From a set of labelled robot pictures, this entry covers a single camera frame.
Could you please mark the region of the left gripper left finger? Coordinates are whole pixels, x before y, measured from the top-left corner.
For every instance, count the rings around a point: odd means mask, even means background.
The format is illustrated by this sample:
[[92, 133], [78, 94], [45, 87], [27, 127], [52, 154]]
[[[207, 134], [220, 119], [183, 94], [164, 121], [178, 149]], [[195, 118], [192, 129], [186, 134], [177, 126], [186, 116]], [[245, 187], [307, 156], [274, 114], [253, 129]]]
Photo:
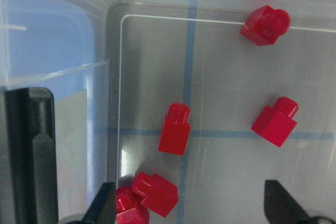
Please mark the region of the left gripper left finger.
[[115, 223], [116, 222], [116, 185], [105, 182], [101, 185], [86, 213], [66, 217], [58, 223]]

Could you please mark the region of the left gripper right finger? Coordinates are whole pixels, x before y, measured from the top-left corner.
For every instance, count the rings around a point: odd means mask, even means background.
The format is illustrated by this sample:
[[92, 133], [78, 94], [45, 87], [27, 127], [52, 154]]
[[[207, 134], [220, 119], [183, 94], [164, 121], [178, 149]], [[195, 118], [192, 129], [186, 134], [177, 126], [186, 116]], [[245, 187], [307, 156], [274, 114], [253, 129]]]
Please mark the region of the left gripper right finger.
[[269, 223], [335, 223], [325, 216], [310, 216], [277, 180], [264, 183], [264, 215]]

